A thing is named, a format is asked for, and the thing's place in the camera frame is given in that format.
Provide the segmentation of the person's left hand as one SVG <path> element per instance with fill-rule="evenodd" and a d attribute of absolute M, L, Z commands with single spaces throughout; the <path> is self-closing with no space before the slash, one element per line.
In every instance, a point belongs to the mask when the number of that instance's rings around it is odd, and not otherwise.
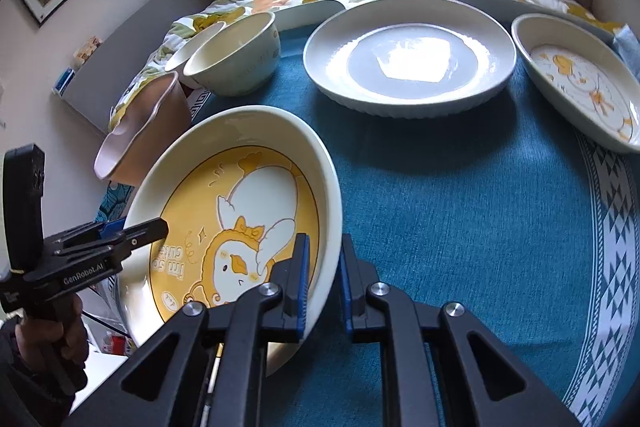
<path fill-rule="evenodd" d="M 15 338 L 18 352 L 26 365 L 35 372 L 43 372 L 51 355 L 46 350 L 55 351 L 55 345 L 63 340 L 58 349 L 62 358 L 73 367 L 85 369 L 89 355 L 87 332 L 81 321 L 82 301 L 73 295 L 73 321 L 65 326 L 61 322 L 25 317 L 15 326 Z"/>

